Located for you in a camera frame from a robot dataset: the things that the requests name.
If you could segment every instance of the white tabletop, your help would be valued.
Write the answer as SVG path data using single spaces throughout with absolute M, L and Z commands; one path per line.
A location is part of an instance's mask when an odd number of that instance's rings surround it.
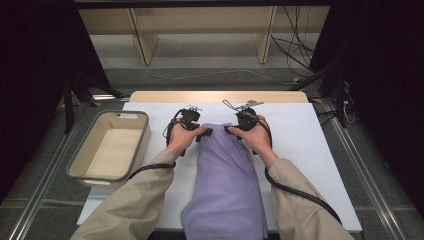
M 150 119 L 152 136 L 143 165 L 166 147 L 162 136 L 175 113 L 188 108 L 190 103 L 126 103 L 124 110 L 146 112 Z M 203 108 L 199 123 L 237 124 L 235 111 L 222 103 L 198 103 Z M 315 111 L 309 103 L 266 103 L 255 106 L 258 114 L 264 115 L 270 125 L 274 151 L 280 157 L 290 159 L 314 184 L 318 191 L 338 213 L 345 229 L 351 233 L 362 231 L 358 217 L 344 188 L 330 149 L 321 130 Z M 180 214 L 191 200 L 195 187 L 197 144 L 187 149 L 184 159 L 177 161 L 174 182 L 166 192 L 165 206 L 157 228 L 181 230 Z M 267 216 L 268 230 L 278 231 L 271 201 L 271 186 L 264 176 L 264 165 L 258 156 L 253 156 L 258 174 L 262 200 Z M 113 190 L 92 188 L 78 224 L 106 199 Z

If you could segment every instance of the purple cloth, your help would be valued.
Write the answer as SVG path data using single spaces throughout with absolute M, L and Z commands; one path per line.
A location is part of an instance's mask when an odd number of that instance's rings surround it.
M 251 150 L 224 125 L 202 137 L 196 188 L 181 213 L 188 240 L 262 240 L 267 224 Z

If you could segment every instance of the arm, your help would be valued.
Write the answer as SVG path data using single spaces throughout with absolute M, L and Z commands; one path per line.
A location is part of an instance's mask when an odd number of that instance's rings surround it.
M 264 117 L 258 118 L 267 125 Z M 243 138 L 246 145 L 258 153 L 274 181 L 324 200 L 291 161 L 279 158 L 272 151 L 268 134 L 262 126 L 257 124 L 248 132 L 231 127 L 229 131 Z M 281 239 L 352 239 L 343 226 L 320 205 L 274 186 L 271 192 Z
M 199 127 L 186 131 L 176 124 L 168 147 L 151 164 L 172 164 L 194 137 L 205 130 L 205 127 Z M 165 191 L 173 178 L 173 169 L 151 169 L 138 173 L 100 204 L 71 239 L 147 239 L 162 213 Z

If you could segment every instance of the plastic storage bin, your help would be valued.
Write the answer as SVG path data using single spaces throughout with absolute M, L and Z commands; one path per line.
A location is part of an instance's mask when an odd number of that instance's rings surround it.
M 138 111 L 103 111 L 84 136 L 67 174 L 90 187 L 119 188 L 143 163 L 149 117 Z

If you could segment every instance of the sleeve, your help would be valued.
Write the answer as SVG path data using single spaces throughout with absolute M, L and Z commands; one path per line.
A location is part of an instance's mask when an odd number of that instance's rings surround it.
M 268 171 L 274 181 L 325 199 L 303 173 L 287 159 L 277 159 Z M 353 239 L 320 205 L 272 186 L 272 201 L 281 239 Z
M 173 163 L 164 150 L 151 163 Z M 74 233 L 76 239 L 147 239 L 162 213 L 165 191 L 174 179 L 173 169 L 138 173 L 116 190 Z

